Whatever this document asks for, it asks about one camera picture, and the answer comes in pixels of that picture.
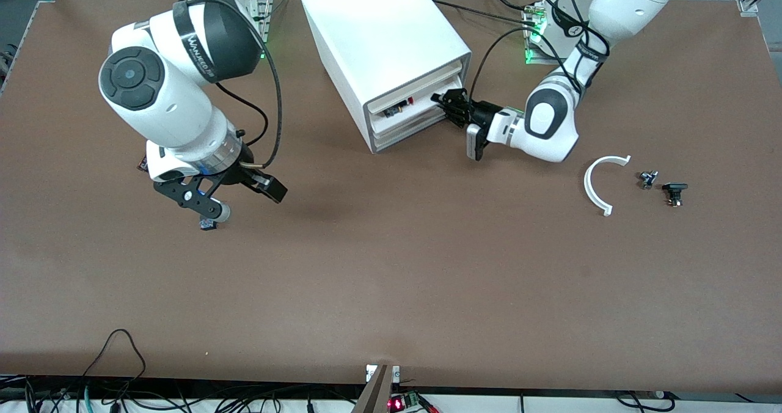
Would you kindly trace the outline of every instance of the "white curved part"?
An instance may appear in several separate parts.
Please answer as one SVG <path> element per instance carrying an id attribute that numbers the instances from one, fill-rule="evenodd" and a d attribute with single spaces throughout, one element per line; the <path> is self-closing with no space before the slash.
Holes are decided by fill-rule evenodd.
<path id="1" fill-rule="evenodd" d="M 595 159 L 594 163 L 592 163 L 592 165 L 586 169 L 586 173 L 584 174 L 584 190 L 586 190 L 586 195 L 589 196 L 589 199 L 594 202 L 596 206 L 603 209 L 603 216 L 611 216 L 611 210 L 613 207 L 608 202 L 600 199 L 600 196 L 595 193 L 594 188 L 592 187 L 592 170 L 594 170 L 594 167 L 600 163 L 614 163 L 620 166 L 625 166 L 629 163 L 629 161 L 629 155 L 627 158 L 620 156 L 604 156 L 602 158 Z"/>

